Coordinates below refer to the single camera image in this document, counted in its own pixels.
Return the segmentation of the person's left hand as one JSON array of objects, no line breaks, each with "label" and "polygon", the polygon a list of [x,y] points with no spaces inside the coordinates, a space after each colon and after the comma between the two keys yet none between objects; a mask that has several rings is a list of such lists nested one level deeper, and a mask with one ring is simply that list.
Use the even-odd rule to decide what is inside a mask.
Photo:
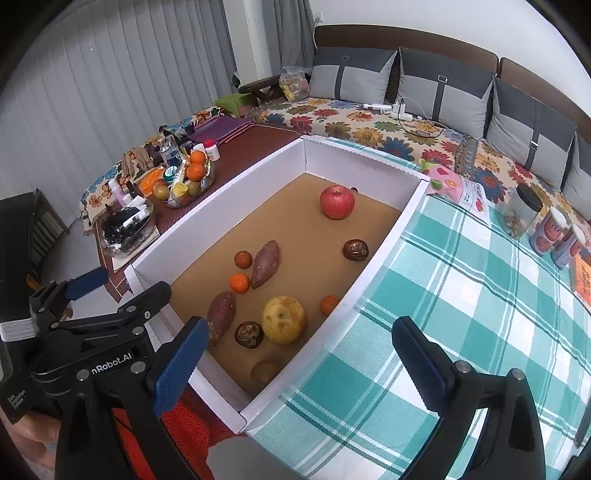
[{"label": "person's left hand", "polygon": [[36,412],[24,415],[14,424],[1,412],[1,420],[25,458],[51,470],[55,468],[55,454],[47,445],[58,441],[61,429],[59,420]]}]

